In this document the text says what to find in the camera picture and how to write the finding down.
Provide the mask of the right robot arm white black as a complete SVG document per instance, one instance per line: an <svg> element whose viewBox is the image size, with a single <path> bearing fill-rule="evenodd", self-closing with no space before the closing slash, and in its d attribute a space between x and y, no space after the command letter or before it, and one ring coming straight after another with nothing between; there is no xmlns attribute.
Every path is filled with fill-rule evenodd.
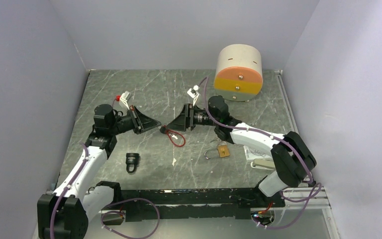
<svg viewBox="0 0 382 239"><path fill-rule="evenodd" d="M163 134L192 130L196 125L209 125L219 139L230 144L240 144L261 151L273 159L274 171L260 181L254 192L254 202L268 205L273 195L287 187L297 187L302 182L314 181L311 171L317 162L297 132L271 133L251 127L229 113L222 96L210 97L205 109L185 104L181 113L167 126Z"/></svg>

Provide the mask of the black padlock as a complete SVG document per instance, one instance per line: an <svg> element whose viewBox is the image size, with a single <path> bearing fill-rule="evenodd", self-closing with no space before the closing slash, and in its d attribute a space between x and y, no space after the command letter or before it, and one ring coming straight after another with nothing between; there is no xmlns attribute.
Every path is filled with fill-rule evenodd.
<svg viewBox="0 0 382 239"><path fill-rule="evenodd" d="M139 153L126 153L126 171L129 174L135 173L139 164Z"/></svg>

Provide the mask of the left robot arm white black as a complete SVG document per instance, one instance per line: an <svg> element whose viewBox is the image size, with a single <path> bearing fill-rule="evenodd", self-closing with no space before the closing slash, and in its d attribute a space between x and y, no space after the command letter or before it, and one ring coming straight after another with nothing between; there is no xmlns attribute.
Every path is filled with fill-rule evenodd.
<svg viewBox="0 0 382 239"><path fill-rule="evenodd" d="M141 134L161 123L130 106L125 115L109 104L94 110L94 124L83 152L67 178L52 193L37 202L38 236L41 239L82 239L89 222L104 208L117 209L122 204L119 183L100 182L88 189L99 169L107 162L117 144L117 135L133 131Z"/></svg>

